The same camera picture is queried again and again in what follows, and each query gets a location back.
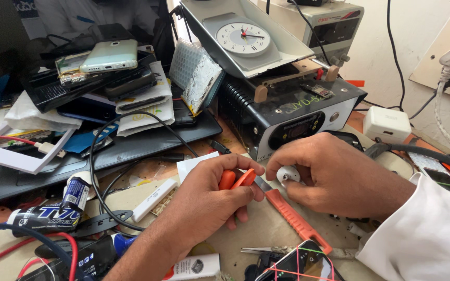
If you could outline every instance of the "clock hand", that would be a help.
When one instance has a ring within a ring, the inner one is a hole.
[[[245,36],[258,37],[258,38],[265,38],[265,36],[256,36],[256,35],[249,35],[249,34],[246,34]]]

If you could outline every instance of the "bubble wrap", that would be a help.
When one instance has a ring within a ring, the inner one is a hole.
[[[210,58],[203,47],[179,38],[170,67],[171,81],[185,89],[203,56]]]

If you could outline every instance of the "white charger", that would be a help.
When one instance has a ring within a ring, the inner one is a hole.
[[[409,116],[405,112],[371,106],[364,117],[363,131],[372,140],[379,137],[387,144],[401,144],[411,133]]]

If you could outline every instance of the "metal blade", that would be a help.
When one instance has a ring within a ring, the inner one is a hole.
[[[266,182],[263,180],[263,178],[261,178],[260,176],[256,176],[256,177],[254,178],[254,182],[256,182],[256,183],[258,184],[259,188],[260,188],[261,190],[263,190],[263,192],[267,192],[267,191],[272,190],[272,187],[271,187],[268,183],[266,183]]]

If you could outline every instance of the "wooden workbench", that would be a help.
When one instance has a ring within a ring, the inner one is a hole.
[[[343,131],[348,131],[356,134],[364,147],[369,147],[373,142],[363,136],[361,131],[363,115],[354,112],[352,113],[346,127]],[[214,139],[226,145],[230,151],[245,154],[246,151],[241,143],[234,136],[232,131],[226,124],[219,119],[218,122],[223,128],[223,133],[214,137]],[[415,143],[421,142],[420,139],[414,136]],[[197,141],[191,143],[192,148],[200,155],[205,155],[209,152],[210,146],[206,141]],[[191,154],[188,149],[180,147],[171,152],[183,152]],[[409,178],[413,171],[411,166],[404,162],[399,157],[386,152],[377,158],[377,162],[387,167],[390,170],[395,170],[397,173],[405,178]],[[138,187],[130,188],[124,191],[118,191],[109,195],[107,203],[111,209],[133,209],[141,200],[150,195],[155,187],[160,185],[164,179],[172,177],[178,180],[177,167],[175,163],[146,161],[138,164],[127,175],[123,176],[114,186],[114,188],[124,188],[128,186],[129,176],[138,176],[140,178],[152,178],[159,170],[160,165],[165,165],[166,168],[161,176],[160,181],[150,182]],[[119,175],[120,171],[116,171],[108,176],[100,179],[101,188],[106,188],[108,184]],[[277,180],[268,182],[273,188],[279,188],[280,184]],[[280,192],[285,195],[283,188],[279,188]],[[287,200],[291,206],[297,210],[322,236],[328,243],[336,248],[358,248],[359,241],[357,237],[349,233],[346,228],[349,222],[345,219],[336,220],[329,217],[328,214],[315,213],[301,205],[298,205],[289,199]],[[85,212],[88,216],[94,216],[98,212],[97,200],[89,201]],[[301,242],[301,239],[285,219],[277,212],[277,210],[267,201],[252,202],[248,205],[249,221],[247,223],[240,223],[234,232],[230,232],[226,227],[220,228],[214,235],[206,240],[212,245],[216,252],[221,254],[222,271],[232,276],[235,280],[243,280],[243,272],[246,266],[255,264],[258,256],[253,254],[241,253],[241,247],[257,247],[257,246],[292,246]],[[138,226],[146,227],[155,219],[155,215],[148,214],[139,223]],[[360,225],[363,228],[370,229],[367,225]],[[17,239],[10,236],[8,231],[0,231],[0,252],[10,245],[16,243]],[[34,248],[38,242],[28,244],[22,247],[18,252],[9,254],[7,257],[0,260],[0,280],[14,280],[27,258],[33,255]],[[355,259],[334,259],[335,267],[346,280],[359,281],[379,281],[383,280],[374,272],[368,269]],[[214,278],[200,279],[201,281],[214,280]]]

